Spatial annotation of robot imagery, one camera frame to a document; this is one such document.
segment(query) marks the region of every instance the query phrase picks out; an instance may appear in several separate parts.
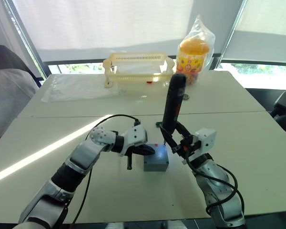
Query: sunlight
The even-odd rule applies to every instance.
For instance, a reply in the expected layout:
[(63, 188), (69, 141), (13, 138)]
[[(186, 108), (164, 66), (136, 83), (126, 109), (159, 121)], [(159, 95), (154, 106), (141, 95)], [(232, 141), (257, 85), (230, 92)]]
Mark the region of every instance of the sunlight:
[(46, 146), (45, 148), (37, 151), (36, 153), (22, 159), (21, 161), (13, 164), (12, 166), (2, 170), (0, 172), (0, 180), (4, 179), (5, 177), (7, 177), (8, 175), (18, 171), (19, 169), (27, 166), (28, 164), (38, 160), (39, 158), (51, 153), (53, 150), (63, 146), (64, 144), (68, 143), (69, 141), (72, 141), (73, 139), (79, 137), (80, 135), (90, 131), (92, 128), (95, 127), (95, 125), (97, 125), (101, 120), (108, 118), (109, 116), (111, 116), (111, 114), (105, 115), (102, 118), (99, 118), (97, 120), (95, 120), (92, 123), (87, 124), (86, 126), (82, 127), (79, 130), (74, 131), (73, 133), (61, 138), (60, 140), (52, 143), (51, 145)]

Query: white curtain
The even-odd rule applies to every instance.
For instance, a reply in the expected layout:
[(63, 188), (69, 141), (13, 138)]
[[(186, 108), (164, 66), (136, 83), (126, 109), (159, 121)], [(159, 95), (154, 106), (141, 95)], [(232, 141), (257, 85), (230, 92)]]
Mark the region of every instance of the white curtain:
[(286, 62), (286, 0), (248, 0), (224, 59)]
[(41, 59), (107, 58), (112, 52), (166, 52), (198, 13), (221, 52), (242, 0), (13, 0)]

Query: orange lid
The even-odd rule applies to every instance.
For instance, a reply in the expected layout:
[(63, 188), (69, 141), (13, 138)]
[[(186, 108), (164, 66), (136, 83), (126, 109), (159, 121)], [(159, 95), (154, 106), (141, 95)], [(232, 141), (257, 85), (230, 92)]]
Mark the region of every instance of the orange lid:
[(180, 51), (189, 55), (203, 55), (210, 51), (210, 47), (201, 39), (189, 38), (181, 42)]

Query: yellow plastic basket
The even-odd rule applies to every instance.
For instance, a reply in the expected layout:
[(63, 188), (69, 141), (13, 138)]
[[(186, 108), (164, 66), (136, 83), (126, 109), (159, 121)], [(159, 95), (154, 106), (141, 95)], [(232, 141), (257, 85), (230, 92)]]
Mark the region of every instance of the yellow plastic basket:
[[(159, 69), (152, 73), (123, 73), (119, 69), (124, 65), (149, 64)], [(164, 52), (125, 52), (112, 53), (103, 61), (105, 75), (109, 81), (165, 81), (173, 75), (174, 61)]]

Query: black cable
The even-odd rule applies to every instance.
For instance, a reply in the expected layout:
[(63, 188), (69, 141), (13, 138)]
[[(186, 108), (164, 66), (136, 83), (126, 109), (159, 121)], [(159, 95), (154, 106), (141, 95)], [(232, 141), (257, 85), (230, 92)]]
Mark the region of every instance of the black cable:
[(226, 182), (226, 181), (224, 181), (224, 180), (217, 179), (217, 178), (215, 178), (215, 177), (211, 177), (211, 176), (205, 175), (205, 174), (203, 174), (203, 173), (197, 171), (197, 170), (193, 167), (193, 165), (190, 163), (190, 160), (189, 160), (189, 151), (187, 151), (187, 152), (185, 153), (185, 159), (186, 159), (186, 162), (187, 162), (188, 166), (192, 169), (192, 171), (193, 171), (194, 173), (196, 173), (196, 174), (198, 174), (198, 175), (200, 175), (200, 176), (202, 176), (202, 177), (205, 177), (205, 178), (207, 178), (207, 179), (215, 180), (215, 181), (217, 181), (217, 182), (220, 182), (220, 183), (222, 183), (222, 184), (225, 184), (225, 185), (227, 185), (227, 186), (229, 186), (230, 188), (233, 189), (232, 193), (231, 193), (228, 197), (226, 197), (225, 199), (220, 200), (220, 201), (218, 201), (218, 202), (216, 202), (216, 203), (210, 204), (210, 205), (208, 205), (208, 206), (206, 207), (205, 210), (206, 210), (206, 212), (207, 212), (209, 215), (210, 215), (210, 208), (213, 208), (213, 207), (215, 207), (215, 206), (221, 205), (221, 204), (223, 204), (223, 203), (229, 201), (233, 196), (235, 196), (236, 193), (239, 195), (239, 197), (240, 197), (240, 199), (241, 199), (242, 211), (244, 212), (244, 210), (245, 210), (244, 200), (243, 200), (243, 197), (242, 197), (242, 195), (240, 194), (240, 192), (237, 190), (237, 188), (238, 188), (238, 183), (237, 183), (236, 177), (234, 176), (233, 173), (231, 173), (231, 172), (230, 172), (229, 170), (227, 170), (226, 168), (224, 168), (224, 167), (218, 165), (218, 166), (220, 166), (223, 170), (225, 170), (227, 173), (229, 173), (229, 174), (231, 175), (231, 177), (232, 177), (233, 180), (234, 180), (235, 186), (231, 185), (230, 183), (228, 183), (228, 182)]
[[(137, 119), (137, 118), (135, 118), (135, 117), (133, 117), (133, 116), (130, 116), (130, 115), (126, 115), (126, 114), (114, 114), (114, 115), (111, 115), (111, 116), (109, 116), (109, 117), (107, 117), (107, 118), (101, 120), (101, 121), (100, 121), (98, 124), (96, 124), (93, 128), (96, 128), (98, 125), (102, 124), (103, 122), (107, 121), (107, 120), (110, 119), (110, 118), (119, 117), (119, 116), (132, 118), (133, 120), (135, 120), (135, 122), (139, 122), (139, 119)], [(88, 139), (88, 136), (89, 136), (90, 133), (91, 133), (91, 131), (87, 134), (85, 140)], [(82, 211), (82, 207), (84, 206), (84, 203), (85, 203), (85, 200), (86, 200), (86, 197), (87, 197), (87, 193), (88, 193), (88, 189), (89, 189), (89, 184), (90, 184), (90, 180), (91, 180), (91, 175), (92, 175), (92, 169), (91, 169), (90, 172), (89, 172), (88, 182), (87, 182), (87, 186), (86, 186), (86, 190), (85, 190), (84, 197), (83, 197), (83, 199), (82, 199), (81, 206), (80, 206), (80, 208), (79, 208), (79, 210), (78, 210), (78, 212), (77, 212), (77, 214), (76, 214), (76, 216), (75, 216), (73, 222), (70, 224), (69, 229), (72, 229), (72, 228), (73, 228), (73, 226), (74, 226), (74, 224), (75, 224), (75, 222), (76, 222), (78, 216), (80, 215), (80, 213), (81, 213), (81, 211)]]

